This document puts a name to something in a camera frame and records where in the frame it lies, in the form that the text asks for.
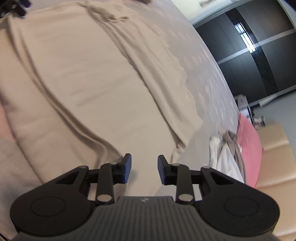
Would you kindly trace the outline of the cream white sweater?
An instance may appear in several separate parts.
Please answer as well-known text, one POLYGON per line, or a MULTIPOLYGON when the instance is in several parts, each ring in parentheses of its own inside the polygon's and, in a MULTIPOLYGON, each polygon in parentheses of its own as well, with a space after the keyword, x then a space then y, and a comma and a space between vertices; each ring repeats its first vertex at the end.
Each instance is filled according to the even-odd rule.
POLYGON ((42 182, 132 155, 119 195, 154 195, 157 157, 175 161, 202 126, 187 75, 162 30, 119 1, 8 15, 1 97, 42 182))

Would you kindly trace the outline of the crumpled white grey clothes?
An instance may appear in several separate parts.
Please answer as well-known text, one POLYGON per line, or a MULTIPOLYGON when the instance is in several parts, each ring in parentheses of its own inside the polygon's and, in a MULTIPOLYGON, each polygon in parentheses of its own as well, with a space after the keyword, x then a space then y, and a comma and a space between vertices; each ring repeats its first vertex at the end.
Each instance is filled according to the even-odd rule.
POLYGON ((221 129, 218 135, 210 137, 209 149, 211 168, 245 183, 245 164, 235 133, 221 129))

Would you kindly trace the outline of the beige padded headboard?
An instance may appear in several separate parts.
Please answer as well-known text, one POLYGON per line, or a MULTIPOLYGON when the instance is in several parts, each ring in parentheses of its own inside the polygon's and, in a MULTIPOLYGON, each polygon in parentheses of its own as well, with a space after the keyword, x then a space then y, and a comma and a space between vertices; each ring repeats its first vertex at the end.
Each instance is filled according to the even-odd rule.
POLYGON ((273 234, 280 240, 295 240, 295 156, 280 123, 257 130, 263 147, 256 188, 280 207, 273 234))

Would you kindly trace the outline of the grey pink-dotted bed sheet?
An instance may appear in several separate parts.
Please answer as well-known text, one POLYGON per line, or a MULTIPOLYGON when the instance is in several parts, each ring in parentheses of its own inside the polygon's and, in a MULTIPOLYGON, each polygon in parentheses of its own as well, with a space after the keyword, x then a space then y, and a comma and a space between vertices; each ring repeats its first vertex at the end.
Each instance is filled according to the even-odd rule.
MULTIPOLYGON (((225 78, 209 49, 183 15, 170 2, 151 6, 128 3, 158 33, 166 37, 170 51, 186 72, 186 85, 203 121, 180 162, 200 168, 209 161, 209 138, 220 127, 236 131, 238 110, 225 78)), ((157 170, 157 157, 167 159, 176 138, 160 114, 144 83, 131 69, 129 100, 139 114, 130 117, 132 131, 117 147, 132 155, 132 172, 117 195, 167 195, 157 170)), ((53 109, 19 61, 8 22, 1 24, 1 234, 12 239, 16 230, 10 220, 12 202, 21 194, 67 171, 103 164, 99 144, 83 137, 53 109)))

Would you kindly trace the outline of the dark wardrobe with doors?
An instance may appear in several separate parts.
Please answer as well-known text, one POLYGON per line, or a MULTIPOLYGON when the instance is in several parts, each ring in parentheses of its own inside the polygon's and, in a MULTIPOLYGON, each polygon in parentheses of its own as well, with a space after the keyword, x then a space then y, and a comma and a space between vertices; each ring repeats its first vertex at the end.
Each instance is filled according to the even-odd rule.
POLYGON ((195 29, 233 96, 258 105, 295 89, 295 28, 279 1, 244 1, 195 29))

